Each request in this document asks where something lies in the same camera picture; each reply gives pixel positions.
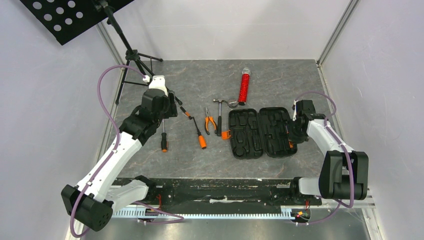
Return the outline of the black plastic tool case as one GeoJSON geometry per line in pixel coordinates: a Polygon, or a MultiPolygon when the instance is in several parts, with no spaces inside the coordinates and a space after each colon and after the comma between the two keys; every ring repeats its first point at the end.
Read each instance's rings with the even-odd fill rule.
{"type": "Polygon", "coordinates": [[[284,107],[235,109],[228,114],[228,130],[221,138],[229,140],[230,149],[240,160],[257,159],[263,154],[284,158],[297,153],[289,141],[290,115],[284,107]]]}

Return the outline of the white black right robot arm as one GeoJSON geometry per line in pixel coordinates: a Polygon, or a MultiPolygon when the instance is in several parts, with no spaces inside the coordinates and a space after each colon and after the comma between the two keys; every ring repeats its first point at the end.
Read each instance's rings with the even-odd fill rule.
{"type": "Polygon", "coordinates": [[[364,200],[368,192],[369,157],[347,145],[326,116],[317,113],[312,100],[293,103],[288,139],[295,145],[313,140],[324,156],[318,177],[296,177],[289,199],[302,204],[309,196],[333,200],[364,200]]]}

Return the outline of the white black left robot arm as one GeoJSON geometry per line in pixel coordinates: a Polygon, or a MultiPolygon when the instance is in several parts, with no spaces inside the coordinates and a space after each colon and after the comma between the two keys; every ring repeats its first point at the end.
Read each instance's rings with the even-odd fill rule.
{"type": "Polygon", "coordinates": [[[157,132],[163,119],[170,117],[171,105],[165,77],[153,76],[141,105],[124,119],[106,153],[75,186],[67,184],[62,189],[61,197],[72,221],[98,232],[127,205],[139,200],[152,204],[156,200],[154,184],[145,177],[114,190],[111,186],[132,156],[157,132]]]}

